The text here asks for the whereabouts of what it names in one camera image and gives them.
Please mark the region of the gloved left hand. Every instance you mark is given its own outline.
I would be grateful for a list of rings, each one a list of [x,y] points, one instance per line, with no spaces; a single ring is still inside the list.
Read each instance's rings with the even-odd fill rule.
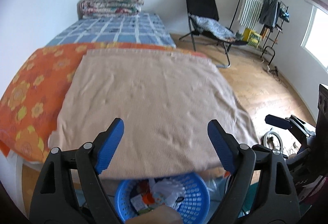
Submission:
[[[157,207],[156,209],[128,219],[125,224],[180,224],[183,223],[183,220],[180,214],[168,207],[166,205],[162,205]]]

